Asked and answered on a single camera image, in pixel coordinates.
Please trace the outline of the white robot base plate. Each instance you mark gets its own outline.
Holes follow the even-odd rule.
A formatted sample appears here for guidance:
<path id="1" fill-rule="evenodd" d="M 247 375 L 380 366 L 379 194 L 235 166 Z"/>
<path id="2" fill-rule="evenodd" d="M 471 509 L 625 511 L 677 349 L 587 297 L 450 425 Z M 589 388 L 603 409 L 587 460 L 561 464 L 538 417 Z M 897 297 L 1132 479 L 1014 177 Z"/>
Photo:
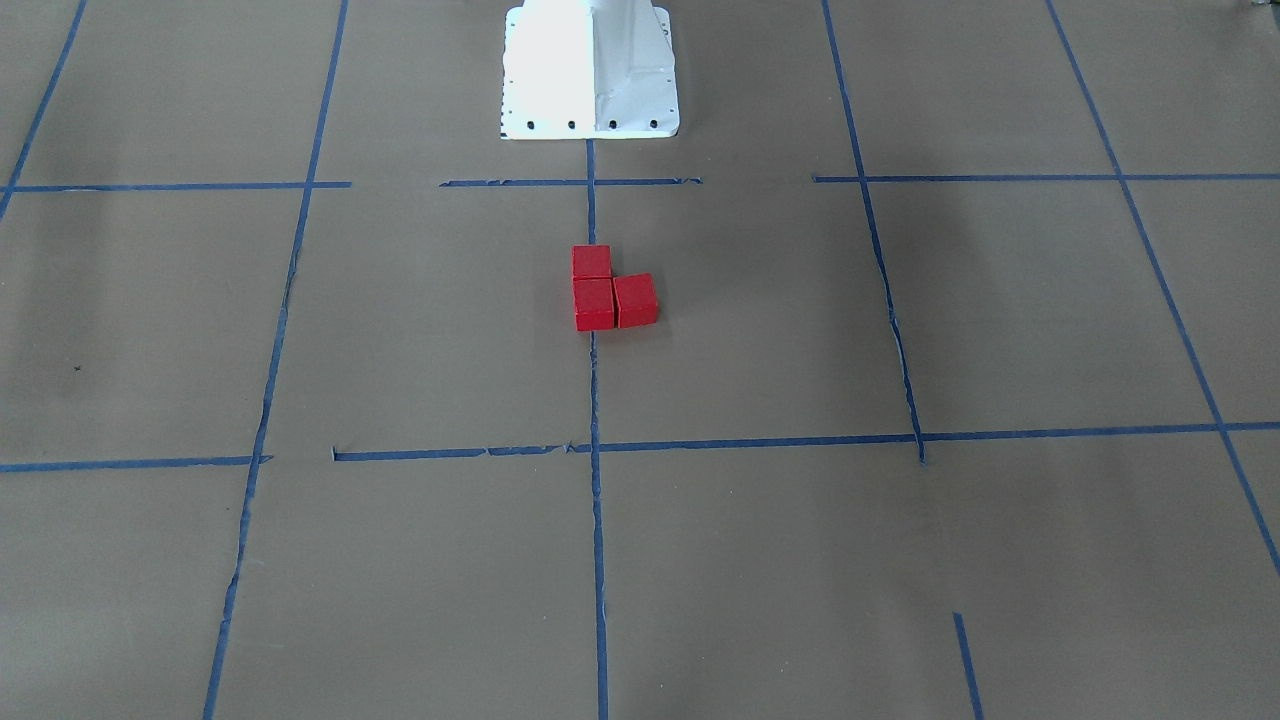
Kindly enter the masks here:
<path id="1" fill-rule="evenodd" d="M 678 133 L 671 15 L 650 1 L 525 1 L 506 13 L 502 65 L 503 140 Z"/>

